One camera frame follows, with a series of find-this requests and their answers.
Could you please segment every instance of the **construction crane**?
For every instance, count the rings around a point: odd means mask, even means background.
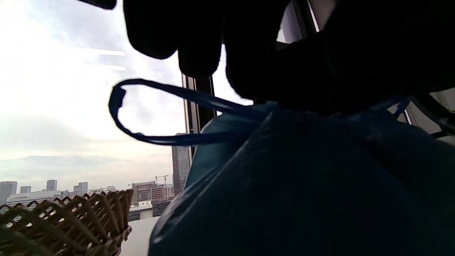
[[[155,176],[155,183],[158,185],[158,178],[164,177],[164,186],[166,186],[166,177],[169,175]]]

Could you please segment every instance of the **building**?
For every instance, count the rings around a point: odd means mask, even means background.
[[[153,204],[152,214],[153,217],[161,216],[166,207],[171,203],[171,200],[156,202]]]
[[[57,180],[56,179],[47,180],[46,190],[47,191],[57,191]]]
[[[61,191],[45,191],[45,192],[31,192],[31,193],[21,193],[10,195],[6,199],[6,204],[9,206],[14,206],[16,204],[28,204],[32,201],[42,202],[44,200],[53,201],[56,197],[60,198]]]
[[[155,185],[150,188],[150,201],[164,200],[164,184]]]
[[[109,191],[116,191],[117,188],[114,187],[114,186],[108,186],[107,188],[98,188],[98,189],[90,189],[90,190],[87,190],[86,193],[89,194],[89,195],[92,195],[92,194],[100,194],[102,192],[104,193],[108,193]]]
[[[164,199],[164,185],[157,185],[155,181],[133,183],[131,188],[134,189],[132,205],[137,205],[141,201]]]
[[[82,191],[87,191],[88,190],[88,181],[82,182]]]
[[[189,148],[187,146],[172,146],[172,178],[174,194],[185,188],[185,183],[190,172]]]
[[[73,199],[75,196],[83,196],[84,195],[84,192],[82,191],[62,191],[61,193],[61,198],[65,198],[65,197],[69,197],[70,199]]]
[[[19,193],[31,193],[31,186],[21,186],[19,189]]]
[[[0,205],[4,205],[9,196],[16,194],[17,181],[0,182]]]
[[[164,198],[169,198],[173,193],[172,187],[164,187]]]
[[[142,206],[131,207],[128,212],[128,221],[142,220],[153,217],[153,205],[146,204]]]
[[[79,182],[77,185],[73,186],[73,191],[82,191],[86,193],[88,191],[88,182]]]

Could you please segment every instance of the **skyscraper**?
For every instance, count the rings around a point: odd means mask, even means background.
[[[46,191],[56,191],[57,190],[57,180],[49,179],[46,183]]]
[[[31,186],[21,186],[19,193],[31,193]]]
[[[0,182],[0,205],[6,203],[6,199],[10,195],[16,194],[17,181],[2,181]]]
[[[88,181],[82,182],[82,191],[87,191],[88,190]]]
[[[172,177],[175,195],[184,189],[189,172],[189,148],[187,146],[172,146]]]

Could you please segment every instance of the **windowsill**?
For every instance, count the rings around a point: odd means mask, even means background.
[[[147,256],[150,234],[160,217],[128,222],[132,228],[128,240],[121,244],[121,256]]]

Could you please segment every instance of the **black glove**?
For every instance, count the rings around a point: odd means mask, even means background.
[[[270,83],[276,38],[289,0],[124,0],[128,38],[145,55],[165,59],[178,50],[181,71],[212,75],[226,47],[226,72],[243,98]]]

